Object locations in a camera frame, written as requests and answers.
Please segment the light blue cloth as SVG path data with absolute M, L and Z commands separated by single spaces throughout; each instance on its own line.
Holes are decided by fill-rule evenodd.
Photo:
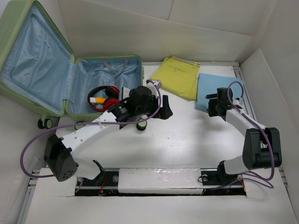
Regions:
M 217 88 L 227 88 L 234 81 L 238 81 L 243 85 L 243 81 L 239 78 L 200 73 L 195 108 L 207 112 L 209 100 L 206 99 L 206 95 L 215 94 Z

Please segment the yellow shorts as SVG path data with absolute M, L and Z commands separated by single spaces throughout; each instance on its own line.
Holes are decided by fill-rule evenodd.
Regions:
M 199 62 L 176 56 L 166 57 L 150 79 L 161 81 L 162 88 L 174 95 L 196 100 L 199 68 Z

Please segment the orange white tube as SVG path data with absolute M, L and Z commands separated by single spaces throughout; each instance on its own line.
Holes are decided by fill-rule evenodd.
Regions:
M 99 98 L 99 97 L 90 97 L 89 101 L 92 104 L 104 104 L 104 102 L 107 100 L 107 98 Z

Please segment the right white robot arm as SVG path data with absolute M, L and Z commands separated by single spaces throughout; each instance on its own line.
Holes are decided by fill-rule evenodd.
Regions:
M 233 93 L 229 88 L 218 88 L 215 94 L 206 95 L 208 115 L 221 117 L 244 136 L 242 154 L 221 161 L 217 167 L 217 181 L 226 184 L 233 176 L 252 170 L 270 168 L 271 175 L 282 164 L 280 133 L 277 128 L 266 127 L 254 121 L 240 105 L 233 104 Z

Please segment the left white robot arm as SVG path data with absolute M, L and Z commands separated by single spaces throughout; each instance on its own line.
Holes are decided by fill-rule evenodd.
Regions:
M 48 138 L 44 153 L 46 165 L 59 182 L 73 176 L 86 178 L 92 184 L 101 184 L 106 171 L 93 159 L 81 161 L 78 156 L 104 136 L 119 131 L 123 127 L 154 119 L 166 120 L 173 115 L 168 96 L 161 95 L 159 80 L 147 80 L 145 86 L 131 90 L 130 95 L 109 107 L 93 122 L 83 123 L 82 127 L 62 137 Z

